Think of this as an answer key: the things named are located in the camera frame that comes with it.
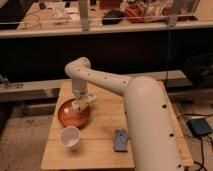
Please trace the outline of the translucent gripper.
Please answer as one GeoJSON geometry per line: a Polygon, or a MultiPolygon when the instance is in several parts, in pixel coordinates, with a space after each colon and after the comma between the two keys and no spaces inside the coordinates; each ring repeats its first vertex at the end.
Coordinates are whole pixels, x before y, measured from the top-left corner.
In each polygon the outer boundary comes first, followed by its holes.
{"type": "Polygon", "coordinates": [[[82,111],[86,107],[91,106],[97,100],[97,96],[94,93],[89,93],[73,102],[73,109],[82,111]]]}

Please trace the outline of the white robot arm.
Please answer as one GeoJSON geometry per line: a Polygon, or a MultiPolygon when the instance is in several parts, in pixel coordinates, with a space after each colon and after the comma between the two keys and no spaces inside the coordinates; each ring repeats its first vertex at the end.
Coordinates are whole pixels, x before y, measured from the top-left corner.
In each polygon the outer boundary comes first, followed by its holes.
{"type": "Polygon", "coordinates": [[[123,97],[135,171],[184,171],[167,98],[158,81],[93,70],[86,57],[69,62],[65,73],[77,99],[87,94],[88,83],[123,97]]]}

